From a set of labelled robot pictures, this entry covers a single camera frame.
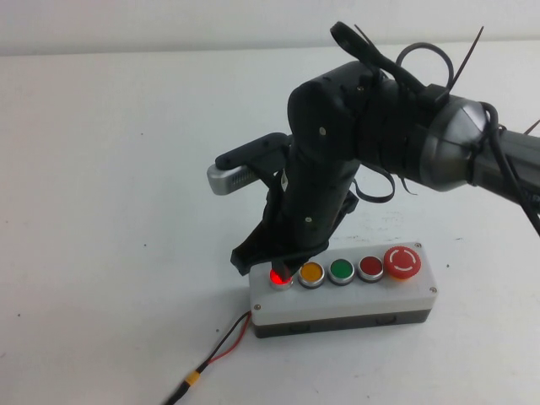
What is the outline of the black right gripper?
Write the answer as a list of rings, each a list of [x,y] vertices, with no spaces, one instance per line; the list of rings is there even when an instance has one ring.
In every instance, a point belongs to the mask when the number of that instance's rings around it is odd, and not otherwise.
[[[231,253],[239,273],[271,262],[277,275],[291,278],[326,250],[350,211],[345,200],[358,168],[356,159],[318,161],[293,147],[268,189],[261,222]]]

